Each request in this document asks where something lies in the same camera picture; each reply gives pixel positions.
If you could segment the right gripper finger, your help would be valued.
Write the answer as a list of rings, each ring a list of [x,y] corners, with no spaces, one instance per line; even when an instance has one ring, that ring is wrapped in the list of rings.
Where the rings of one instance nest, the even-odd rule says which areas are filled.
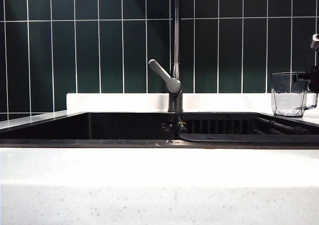
[[[292,73],[292,87],[299,90],[308,90],[311,76],[304,72]]]

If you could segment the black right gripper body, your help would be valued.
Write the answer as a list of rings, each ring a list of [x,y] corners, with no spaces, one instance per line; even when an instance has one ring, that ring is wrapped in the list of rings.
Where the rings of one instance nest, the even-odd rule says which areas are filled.
[[[319,92],[319,67],[310,60],[306,63],[306,73],[310,78],[309,90],[313,93]]]

